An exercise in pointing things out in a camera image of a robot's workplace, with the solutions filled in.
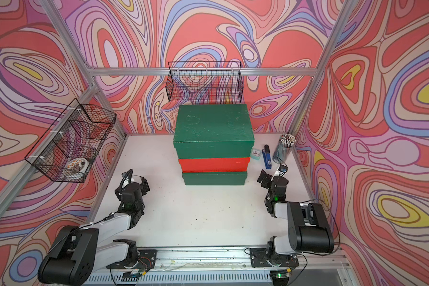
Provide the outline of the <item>green shoebox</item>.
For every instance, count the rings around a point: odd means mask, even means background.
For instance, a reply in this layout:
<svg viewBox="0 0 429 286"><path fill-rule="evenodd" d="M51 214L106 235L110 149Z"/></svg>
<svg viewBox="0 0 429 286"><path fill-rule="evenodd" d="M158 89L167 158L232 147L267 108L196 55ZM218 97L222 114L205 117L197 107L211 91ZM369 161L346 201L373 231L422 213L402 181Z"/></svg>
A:
<svg viewBox="0 0 429 286"><path fill-rule="evenodd" d="M179 159L248 158L255 144L248 108L180 106L173 144Z"/></svg>
<svg viewBox="0 0 429 286"><path fill-rule="evenodd" d="M187 172L182 177L185 185L244 185L247 172Z"/></svg>

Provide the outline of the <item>teal square clock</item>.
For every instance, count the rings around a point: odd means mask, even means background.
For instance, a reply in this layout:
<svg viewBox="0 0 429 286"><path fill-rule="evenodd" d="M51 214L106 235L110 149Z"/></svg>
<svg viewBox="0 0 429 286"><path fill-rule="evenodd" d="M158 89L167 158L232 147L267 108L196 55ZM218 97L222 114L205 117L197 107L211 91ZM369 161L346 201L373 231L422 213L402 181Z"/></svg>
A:
<svg viewBox="0 0 429 286"><path fill-rule="evenodd" d="M254 160L260 160L262 158L262 150L252 148L250 157Z"/></svg>

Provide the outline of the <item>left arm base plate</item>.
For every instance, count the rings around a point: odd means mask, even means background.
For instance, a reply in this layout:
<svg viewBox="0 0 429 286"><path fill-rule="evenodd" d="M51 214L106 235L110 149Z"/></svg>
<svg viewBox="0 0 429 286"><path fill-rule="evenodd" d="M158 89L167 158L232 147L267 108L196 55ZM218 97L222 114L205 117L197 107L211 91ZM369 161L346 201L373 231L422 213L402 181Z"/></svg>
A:
<svg viewBox="0 0 429 286"><path fill-rule="evenodd" d="M141 271L148 271L154 269L156 258L156 249L139 249L135 254L128 254L123 261L108 265L107 269L138 269Z"/></svg>

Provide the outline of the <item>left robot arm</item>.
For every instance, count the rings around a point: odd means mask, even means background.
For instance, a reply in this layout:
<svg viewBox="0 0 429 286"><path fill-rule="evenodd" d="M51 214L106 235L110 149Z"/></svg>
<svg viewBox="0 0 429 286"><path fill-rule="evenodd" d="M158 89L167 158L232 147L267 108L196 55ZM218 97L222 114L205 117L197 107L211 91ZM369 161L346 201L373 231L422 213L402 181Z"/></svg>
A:
<svg viewBox="0 0 429 286"><path fill-rule="evenodd" d="M63 227L39 266L39 282L81 286L102 268L136 268L141 262L134 240L117 239L106 245L102 242L137 225L144 215L143 196L149 191L143 176L124 176L115 190L118 210L97 222Z"/></svg>

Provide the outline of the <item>blue black stapler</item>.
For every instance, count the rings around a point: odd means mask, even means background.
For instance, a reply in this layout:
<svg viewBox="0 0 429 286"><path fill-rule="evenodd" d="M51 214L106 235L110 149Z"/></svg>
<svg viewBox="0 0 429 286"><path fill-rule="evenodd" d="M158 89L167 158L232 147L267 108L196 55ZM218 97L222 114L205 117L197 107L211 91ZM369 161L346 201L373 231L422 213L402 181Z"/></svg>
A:
<svg viewBox="0 0 429 286"><path fill-rule="evenodd" d="M265 144L262 149L262 156L266 169L272 169L272 159L270 154L270 148L268 144Z"/></svg>

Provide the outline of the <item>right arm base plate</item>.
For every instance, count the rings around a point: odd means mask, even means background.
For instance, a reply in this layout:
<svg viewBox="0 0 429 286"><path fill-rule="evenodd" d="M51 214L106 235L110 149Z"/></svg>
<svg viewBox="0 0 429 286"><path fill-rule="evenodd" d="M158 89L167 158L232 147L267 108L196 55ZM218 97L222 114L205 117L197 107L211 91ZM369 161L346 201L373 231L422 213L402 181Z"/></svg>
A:
<svg viewBox="0 0 429 286"><path fill-rule="evenodd" d="M299 266L297 256L271 253L266 248L246 248L252 268L290 268Z"/></svg>

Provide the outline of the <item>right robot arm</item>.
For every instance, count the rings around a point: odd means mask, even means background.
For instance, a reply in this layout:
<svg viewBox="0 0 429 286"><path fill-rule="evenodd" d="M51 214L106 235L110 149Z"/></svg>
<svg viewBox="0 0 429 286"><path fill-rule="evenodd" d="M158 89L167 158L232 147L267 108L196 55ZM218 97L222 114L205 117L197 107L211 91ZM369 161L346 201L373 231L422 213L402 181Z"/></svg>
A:
<svg viewBox="0 0 429 286"><path fill-rule="evenodd" d="M267 189L266 211L273 217L287 221L287 233L271 237L266 251L272 255L316 253L328 255L335 249L334 236L325 210L319 203L299 203L286 200L288 179L261 171L257 182Z"/></svg>

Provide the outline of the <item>tape roll in basket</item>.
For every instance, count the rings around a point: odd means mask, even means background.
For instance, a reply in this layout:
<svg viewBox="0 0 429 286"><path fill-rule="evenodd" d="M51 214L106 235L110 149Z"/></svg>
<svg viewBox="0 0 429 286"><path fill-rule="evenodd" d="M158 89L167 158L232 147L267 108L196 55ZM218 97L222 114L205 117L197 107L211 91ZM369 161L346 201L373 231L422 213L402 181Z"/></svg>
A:
<svg viewBox="0 0 429 286"><path fill-rule="evenodd" d="M63 175L69 179L81 179L84 177L89 166L85 158L75 158L69 161L63 170Z"/></svg>

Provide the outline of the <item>mesh cup of pencils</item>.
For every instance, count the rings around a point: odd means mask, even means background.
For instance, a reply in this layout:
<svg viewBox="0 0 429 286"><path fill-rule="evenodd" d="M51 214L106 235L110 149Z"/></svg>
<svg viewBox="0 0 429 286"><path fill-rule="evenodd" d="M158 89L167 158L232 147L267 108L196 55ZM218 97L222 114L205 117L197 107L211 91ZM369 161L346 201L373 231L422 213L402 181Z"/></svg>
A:
<svg viewBox="0 0 429 286"><path fill-rule="evenodd" d="M277 164L284 163L295 143L296 138L294 135L289 133L282 134L272 157L273 161Z"/></svg>

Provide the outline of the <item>red shoebox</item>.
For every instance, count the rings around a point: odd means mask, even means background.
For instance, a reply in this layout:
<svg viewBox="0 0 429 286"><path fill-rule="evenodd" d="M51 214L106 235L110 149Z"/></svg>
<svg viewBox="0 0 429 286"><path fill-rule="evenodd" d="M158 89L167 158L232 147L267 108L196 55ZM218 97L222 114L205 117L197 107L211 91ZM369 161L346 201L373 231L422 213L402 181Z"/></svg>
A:
<svg viewBox="0 0 429 286"><path fill-rule="evenodd" d="M245 172L250 158L194 158L179 159L178 162L183 173Z"/></svg>

